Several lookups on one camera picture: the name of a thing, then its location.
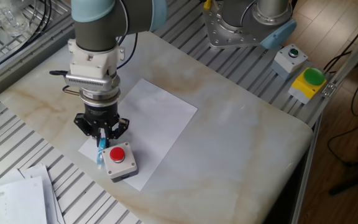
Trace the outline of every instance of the green button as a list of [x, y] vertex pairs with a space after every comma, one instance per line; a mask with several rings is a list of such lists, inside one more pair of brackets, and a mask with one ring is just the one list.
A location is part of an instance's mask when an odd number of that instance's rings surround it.
[[316, 68], [308, 68], [303, 74], [306, 82], [312, 85], [321, 85], [325, 81], [325, 77], [320, 70]]
[[299, 50], [297, 49], [290, 49], [289, 53], [290, 57], [297, 57], [299, 55]]

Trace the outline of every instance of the white paper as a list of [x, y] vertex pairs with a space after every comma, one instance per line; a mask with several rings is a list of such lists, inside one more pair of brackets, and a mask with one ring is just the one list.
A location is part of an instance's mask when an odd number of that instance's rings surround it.
[[0, 223], [47, 224], [41, 177], [0, 186]]
[[0, 178], [0, 186], [20, 180], [24, 180], [23, 175], [17, 169], [13, 169]]
[[42, 178], [42, 185], [44, 187], [45, 209], [47, 213], [47, 220], [49, 224], [64, 224], [64, 219], [60, 206], [58, 204], [55, 191], [49, 178], [47, 167], [38, 165], [28, 168], [21, 172], [24, 178]]
[[[196, 111], [171, 93], [139, 80], [118, 106], [120, 116], [130, 123], [117, 144], [129, 142], [139, 168], [138, 175], [124, 181], [142, 190]], [[87, 140], [79, 151], [96, 162], [95, 140]]]
[[41, 177], [44, 190], [45, 212], [48, 224], [64, 224], [62, 212], [58, 204], [55, 192], [53, 191], [47, 168], [43, 165], [36, 165], [23, 172], [13, 169], [0, 179], [0, 186], [30, 178]]

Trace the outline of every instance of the metal mount plate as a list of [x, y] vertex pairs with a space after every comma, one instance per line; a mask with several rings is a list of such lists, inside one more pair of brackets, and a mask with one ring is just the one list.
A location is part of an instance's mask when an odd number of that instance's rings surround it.
[[228, 49], [238, 47], [252, 47], [259, 44], [255, 38], [243, 28], [227, 30], [221, 24], [222, 19], [219, 9], [213, 4], [210, 10], [203, 9], [205, 27], [208, 32], [209, 42], [216, 49]]

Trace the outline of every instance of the emergency stop button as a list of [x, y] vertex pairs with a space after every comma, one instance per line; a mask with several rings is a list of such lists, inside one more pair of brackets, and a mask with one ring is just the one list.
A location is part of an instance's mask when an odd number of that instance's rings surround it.
[[120, 147], [115, 147], [110, 151], [110, 158], [114, 161], [114, 162], [122, 162], [125, 159], [125, 152], [122, 148]]

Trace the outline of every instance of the marble table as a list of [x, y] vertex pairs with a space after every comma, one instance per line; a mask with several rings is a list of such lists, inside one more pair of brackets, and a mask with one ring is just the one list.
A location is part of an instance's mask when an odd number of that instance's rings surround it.
[[313, 135], [302, 121], [141, 33], [133, 59], [119, 71], [121, 98], [144, 78], [198, 110], [139, 192], [111, 182], [78, 152], [87, 137], [73, 118], [83, 103], [62, 92], [62, 77], [48, 74], [68, 70], [70, 60], [62, 48], [0, 101], [147, 224], [263, 222]]

